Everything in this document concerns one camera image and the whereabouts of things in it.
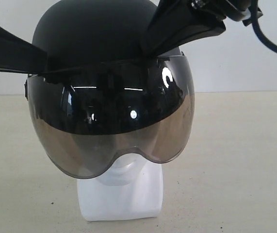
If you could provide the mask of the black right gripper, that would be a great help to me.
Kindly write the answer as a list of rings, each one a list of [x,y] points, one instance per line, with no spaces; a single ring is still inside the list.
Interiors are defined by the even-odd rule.
[[[230,18],[252,23],[251,0],[161,0],[143,33],[144,56],[158,56],[191,41],[218,36]]]

